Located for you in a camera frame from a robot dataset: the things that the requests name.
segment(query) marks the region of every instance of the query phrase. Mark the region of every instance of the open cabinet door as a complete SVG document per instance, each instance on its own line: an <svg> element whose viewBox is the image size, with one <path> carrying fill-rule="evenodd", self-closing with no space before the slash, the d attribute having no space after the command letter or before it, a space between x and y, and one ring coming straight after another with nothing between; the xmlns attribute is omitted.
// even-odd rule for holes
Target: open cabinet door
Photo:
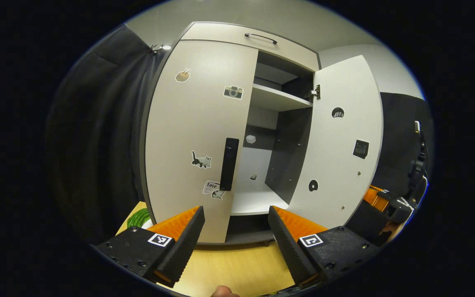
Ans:
<svg viewBox="0 0 475 297"><path fill-rule="evenodd" d="M379 89L363 56L315 73L320 99L288 210L326 228L344 225L361 203L381 153Z"/></svg>
<svg viewBox="0 0 475 297"><path fill-rule="evenodd" d="M257 49L215 41L183 40L173 49L146 132L148 194L157 224L203 205L198 242L225 242L257 58ZM217 191L218 184L227 191Z"/></svg>

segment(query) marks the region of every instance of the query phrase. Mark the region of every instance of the door hinge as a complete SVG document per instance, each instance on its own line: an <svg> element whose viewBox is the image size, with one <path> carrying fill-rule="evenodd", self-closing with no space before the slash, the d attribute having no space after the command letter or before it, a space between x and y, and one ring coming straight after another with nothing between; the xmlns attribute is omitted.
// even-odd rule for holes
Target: door hinge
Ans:
<svg viewBox="0 0 475 297"><path fill-rule="evenodd" d="M304 96L304 99L307 99L310 96L316 96L316 99L320 99L320 85L316 86L316 90L311 90L311 92L309 92L309 94Z"/></svg>

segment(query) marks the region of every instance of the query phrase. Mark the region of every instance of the green object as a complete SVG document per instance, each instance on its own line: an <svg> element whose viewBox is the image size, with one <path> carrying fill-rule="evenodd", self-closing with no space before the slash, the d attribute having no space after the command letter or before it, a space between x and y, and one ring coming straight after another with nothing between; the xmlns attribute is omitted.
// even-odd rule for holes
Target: green object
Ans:
<svg viewBox="0 0 475 297"><path fill-rule="evenodd" d="M150 220L149 211L147 208L143 208L136 213L134 213L130 218L128 218L128 228L129 227L142 227L142 225Z"/></svg>

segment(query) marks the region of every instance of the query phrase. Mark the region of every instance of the drawer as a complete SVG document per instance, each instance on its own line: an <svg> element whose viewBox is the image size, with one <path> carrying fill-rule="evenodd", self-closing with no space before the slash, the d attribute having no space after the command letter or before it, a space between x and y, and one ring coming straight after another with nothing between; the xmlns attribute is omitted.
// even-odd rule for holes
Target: drawer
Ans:
<svg viewBox="0 0 475 297"><path fill-rule="evenodd" d="M257 34L245 36L246 33ZM221 24L221 23L194 23L183 35L181 40L213 40L235 43L254 47L273 56L291 61L310 71L320 70L317 54L293 41L251 28Z"/></svg>

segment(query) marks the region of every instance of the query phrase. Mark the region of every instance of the wooden table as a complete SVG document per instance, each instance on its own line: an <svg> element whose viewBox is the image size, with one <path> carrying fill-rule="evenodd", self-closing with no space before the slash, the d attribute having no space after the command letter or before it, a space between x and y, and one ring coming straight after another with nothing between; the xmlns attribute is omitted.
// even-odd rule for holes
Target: wooden table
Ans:
<svg viewBox="0 0 475 297"><path fill-rule="evenodd" d="M146 207L138 203L117 234L127 228L127 220ZM218 285L228 286L240 297L256 297L294 285L276 243L269 246L197 246L173 289L192 297L209 297Z"/></svg>

